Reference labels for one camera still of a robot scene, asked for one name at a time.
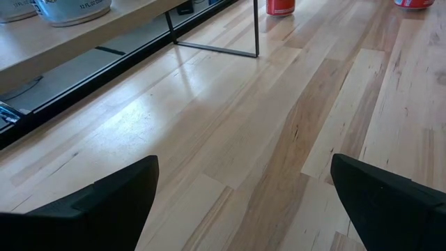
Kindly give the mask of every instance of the red can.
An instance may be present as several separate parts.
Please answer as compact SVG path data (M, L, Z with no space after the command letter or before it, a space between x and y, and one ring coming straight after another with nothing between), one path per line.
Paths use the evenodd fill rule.
M395 0L395 4L408 10L421 10L433 4L435 0Z
M294 12L295 0L266 0L266 13L284 17Z

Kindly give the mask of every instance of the hardwood floorboard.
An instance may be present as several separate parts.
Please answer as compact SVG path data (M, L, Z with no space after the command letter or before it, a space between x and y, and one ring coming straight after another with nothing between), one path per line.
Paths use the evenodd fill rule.
M258 59L167 46L0 152L25 213L146 155L160 181L137 250L362 251L330 177L345 153L446 192L446 0L259 4ZM252 1L180 40L254 51Z

